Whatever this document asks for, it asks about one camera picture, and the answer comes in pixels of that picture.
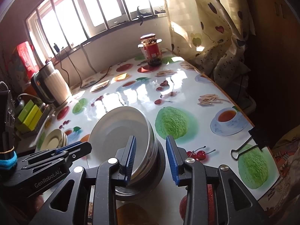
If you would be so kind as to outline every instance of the silver bolt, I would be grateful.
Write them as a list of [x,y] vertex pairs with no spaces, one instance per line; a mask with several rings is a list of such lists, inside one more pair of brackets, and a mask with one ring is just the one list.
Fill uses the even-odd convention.
[[115,163],[117,163],[118,162],[118,159],[117,158],[110,158],[110,159],[108,159],[108,163],[109,164],[115,164]]
[[194,163],[195,162],[195,159],[194,158],[191,158],[191,157],[188,157],[187,159],[185,159],[185,161],[187,163]]
[[77,166],[74,168],[74,172],[76,172],[76,173],[81,173],[82,171],[83,171],[83,167],[81,167],[81,166]]
[[224,172],[227,172],[229,170],[229,167],[227,165],[225,165],[225,164],[221,165],[220,168]]

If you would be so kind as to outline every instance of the wall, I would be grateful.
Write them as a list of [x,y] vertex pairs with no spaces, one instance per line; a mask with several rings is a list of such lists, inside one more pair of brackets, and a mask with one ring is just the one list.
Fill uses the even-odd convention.
[[[13,49],[27,40],[24,21],[43,0],[15,0],[7,10],[0,22],[0,44],[6,58],[11,56]],[[96,70],[105,69],[110,65],[124,61],[137,55],[139,37],[147,33],[156,33],[163,40],[162,46],[171,47],[170,33],[167,18],[152,19],[145,21],[142,26],[134,24],[107,34],[84,48],[88,54],[92,66]],[[88,67],[83,51],[77,50],[70,55],[71,60],[79,68],[82,78],[90,76],[93,71]],[[68,58],[62,61],[63,67],[70,74],[70,84],[74,85],[80,81]]]
[[[300,123],[300,24],[284,0],[247,0],[256,28],[245,63],[257,114],[276,141]],[[275,2],[282,13],[275,13]]]
[[[137,47],[140,44],[140,37],[149,33],[155,33],[157,38],[163,40],[161,42],[162,48],[171,49],[171,38],[166,17],[145,21],[142,26],[137,23],[114,31],[87,44],[84,46],[84,49],[91,65],[96,71],[100,71],[141,54],[141,50]],[[70,58],[79,69],[82,79],[94,74],[92,69],[88,67],[87,59],[82,49],[72,53]],[[62,60],[62,67],[70,75],[71,86],[80,82],[80,78],[69,58]],[[60,64],[57,64],[55,68],[61,72],[61,75],[67,81],[67,74],[61,70]]]

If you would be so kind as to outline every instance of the kettle handle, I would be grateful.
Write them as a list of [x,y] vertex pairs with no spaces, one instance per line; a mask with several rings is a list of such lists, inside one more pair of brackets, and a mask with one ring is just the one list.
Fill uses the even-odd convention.
[[45,89],[44,91],[46,91],[46,94],[49,94],[49,96],[52,97],[52,99],[47,98],[44,94],[44,92],[42,92],[40,90],[40,86],[38,86],[38,80],[39,80],[39,76],[40,76],[40,72],[36,72],[32,77],[31,77],[31,85],[33,87],[33,89],[36,91],[36,93],[38,94],[38,96],[40,97],[40,99],[46,103],[46,104],[52,104],[53,102],[55,102],[54,97],[52,96],[52,94],[49,92],[48,89]]

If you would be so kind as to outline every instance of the red jar label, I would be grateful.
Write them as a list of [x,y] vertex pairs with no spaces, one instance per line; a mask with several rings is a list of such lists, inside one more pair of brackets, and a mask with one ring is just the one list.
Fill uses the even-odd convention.
[[146,51],[149,59],[155,58],[160,55],[157,43],[151,46],[146,46]]

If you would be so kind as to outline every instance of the window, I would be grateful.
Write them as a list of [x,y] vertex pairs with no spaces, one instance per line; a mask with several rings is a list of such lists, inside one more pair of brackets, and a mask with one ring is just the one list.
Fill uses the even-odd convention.
[[44,0],[27,18],[31,41],[42,62],[54,48],[70,50],[120,24],[164,13],[164,0]]

